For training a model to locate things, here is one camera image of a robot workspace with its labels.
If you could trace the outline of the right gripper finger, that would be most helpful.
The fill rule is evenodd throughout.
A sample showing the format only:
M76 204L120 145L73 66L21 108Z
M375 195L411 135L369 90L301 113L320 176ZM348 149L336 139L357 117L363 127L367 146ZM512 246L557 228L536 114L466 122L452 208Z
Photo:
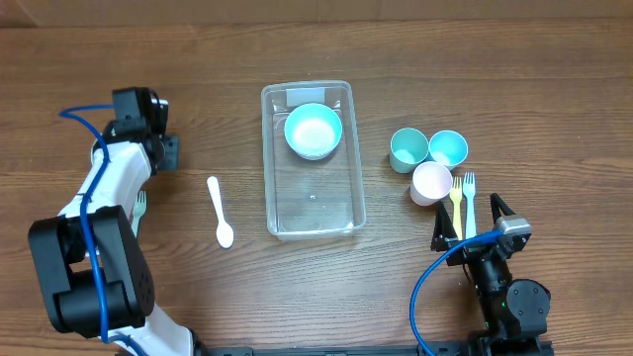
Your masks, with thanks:
M498 193L492 193L490 199L494 221L497 221L500 217L514 215L514 211L504 202Z
M431 241L447 242L450 239L455 240L457 238L457 234L444 204L442 202L437 202L434 204L434 207L436 208L436 215Z

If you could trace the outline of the white plastic spoon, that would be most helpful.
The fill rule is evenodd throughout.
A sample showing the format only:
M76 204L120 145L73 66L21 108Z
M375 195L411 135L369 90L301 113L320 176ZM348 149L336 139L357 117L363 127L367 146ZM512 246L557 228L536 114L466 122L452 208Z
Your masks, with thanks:
M229 249L232 247L234 242L234 231L225 218L218 178L216 176L210 176L207 179L207 186L218 219L218 226L216 230L217 241L222 248Z

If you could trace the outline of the teal bowl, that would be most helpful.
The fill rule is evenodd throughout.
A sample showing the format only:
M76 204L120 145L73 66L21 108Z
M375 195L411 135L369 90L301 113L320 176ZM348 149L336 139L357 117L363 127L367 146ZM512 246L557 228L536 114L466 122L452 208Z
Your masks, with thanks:
M284 137L295 153L307 160L330 155L342 138L342 121L328 106L308 103L293 110L284 126Z

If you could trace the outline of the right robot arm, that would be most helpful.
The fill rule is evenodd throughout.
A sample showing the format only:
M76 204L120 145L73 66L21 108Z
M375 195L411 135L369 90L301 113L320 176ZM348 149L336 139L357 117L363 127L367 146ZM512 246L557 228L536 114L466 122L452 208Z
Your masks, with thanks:
M539 336L547 331L551 294L542 284L512 277L507 260L521 251L531 236L531 225L509 208L501 197L491 194L494 242L474 238L446 259L449 266L469 270L486 328L473 331L463 343L438 345L441 355L553 356L551 342Z

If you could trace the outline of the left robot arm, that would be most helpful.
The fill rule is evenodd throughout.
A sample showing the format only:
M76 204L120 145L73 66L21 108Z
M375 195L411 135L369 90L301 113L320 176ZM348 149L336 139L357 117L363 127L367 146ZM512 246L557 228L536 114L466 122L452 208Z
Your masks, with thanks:
M48 318L60 333L98 338L132 355L202 355L196 334L157 305L132 223L143 184L177 167L178 139L165 133L168 104L147 87L112 96L115 117L92 132L92 166L77 194L56 217L29 229Z

